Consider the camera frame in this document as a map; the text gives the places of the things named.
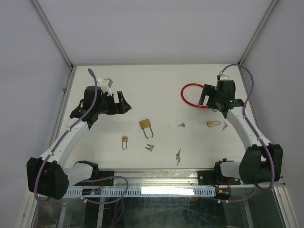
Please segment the red cable lock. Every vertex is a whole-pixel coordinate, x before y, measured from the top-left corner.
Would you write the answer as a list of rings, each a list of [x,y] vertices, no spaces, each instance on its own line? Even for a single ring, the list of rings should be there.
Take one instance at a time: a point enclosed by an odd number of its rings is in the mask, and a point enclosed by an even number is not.
[[[207,105],[205,105],[205,103],[200,105],[200,104],[194,102],[194,100],[193,100],[194,96],[191,93],[191,89],[193,89],[193,88],[195,88],[194,91],[197,92],[198,88],[203,89],[204,86],[202,84],[198,84],[198,83],[189,83],[189,84],[186,84],[185,86],[183,86],[180,91],[180,96],[181,96],[181,99],[183,100],[183,102],[194,108],[208,109],[209,107]]]

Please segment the silver key pair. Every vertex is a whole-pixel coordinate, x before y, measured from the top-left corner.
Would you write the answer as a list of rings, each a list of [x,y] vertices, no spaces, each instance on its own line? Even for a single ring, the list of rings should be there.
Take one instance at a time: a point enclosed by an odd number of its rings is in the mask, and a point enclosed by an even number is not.
[[[147,149],[148,151],[152,152],[154,149],[154,145],[153,144],[146,144],[145,149]]]

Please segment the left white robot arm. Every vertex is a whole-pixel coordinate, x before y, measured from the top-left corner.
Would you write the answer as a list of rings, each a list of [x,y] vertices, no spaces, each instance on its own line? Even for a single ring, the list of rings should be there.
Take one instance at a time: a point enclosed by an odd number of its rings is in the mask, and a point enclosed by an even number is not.
[[[76,144],[92,128],[99,115],[125,114],[131,110],[122,91],[118,91],[117,95],[118,103],[113,95],[100,87],[86,87],[83,99],[69,116],[65,131],[40,157],[28,160],[26,168],[30,192],[59,200],[74,185],[95,185],[99,182],[112,185],[109,174],[102,174],[97,163],[78,161],[71,168],[64,166]]]

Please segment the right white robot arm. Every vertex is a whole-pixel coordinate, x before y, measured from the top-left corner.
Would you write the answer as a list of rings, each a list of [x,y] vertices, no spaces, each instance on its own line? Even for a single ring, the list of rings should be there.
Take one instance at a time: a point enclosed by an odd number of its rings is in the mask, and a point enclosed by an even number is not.
[[[208,97],[209,109],[216,109],[234,127],[240,137],[245,153],[240,162],[223,159],[217,161],[210,182],[224,184],[230,178],[241,180],[244,184],[258,185],[280,180],[283,148],[271,143],[245,112],[242,99],[235,98],[236,86],[233,80],[218,80],[216,86],[205,84],[199,99],[202,104]]]

